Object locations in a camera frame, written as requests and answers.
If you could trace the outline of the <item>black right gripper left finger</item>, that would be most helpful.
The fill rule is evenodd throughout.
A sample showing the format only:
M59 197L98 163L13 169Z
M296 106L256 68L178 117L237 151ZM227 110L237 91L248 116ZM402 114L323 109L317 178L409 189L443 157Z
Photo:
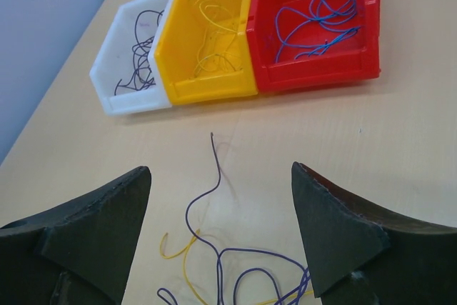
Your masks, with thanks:
M1 228L2 304L121 304L151 190L139 166Z

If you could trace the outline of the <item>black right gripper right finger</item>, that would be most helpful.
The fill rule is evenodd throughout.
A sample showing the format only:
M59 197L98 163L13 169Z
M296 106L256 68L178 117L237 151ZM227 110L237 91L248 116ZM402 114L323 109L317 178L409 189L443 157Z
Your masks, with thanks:
M291 167L314 296L323 304L454 304L456 229L405 216Z

